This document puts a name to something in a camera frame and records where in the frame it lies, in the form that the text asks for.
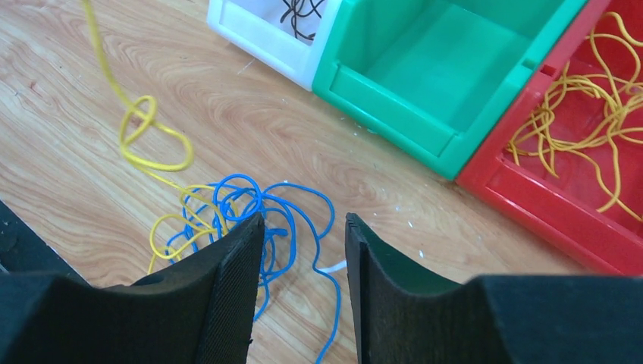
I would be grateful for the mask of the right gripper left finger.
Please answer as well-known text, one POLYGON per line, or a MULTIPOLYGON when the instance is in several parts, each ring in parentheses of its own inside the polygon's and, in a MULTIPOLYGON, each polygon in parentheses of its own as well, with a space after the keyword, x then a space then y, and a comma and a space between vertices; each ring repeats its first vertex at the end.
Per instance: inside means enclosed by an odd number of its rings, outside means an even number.
POLYGON ((244 363, 264 218, 129 286, 1 276, 3 363, 244 363))

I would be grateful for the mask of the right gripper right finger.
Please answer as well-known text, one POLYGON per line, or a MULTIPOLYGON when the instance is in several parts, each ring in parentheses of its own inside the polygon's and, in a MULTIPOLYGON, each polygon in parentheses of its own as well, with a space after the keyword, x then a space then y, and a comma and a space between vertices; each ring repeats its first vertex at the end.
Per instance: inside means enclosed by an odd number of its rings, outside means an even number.
POLYGON ((346 216, 360 363, 640 363, 642 279, 478 275, 459 284, 346 216))

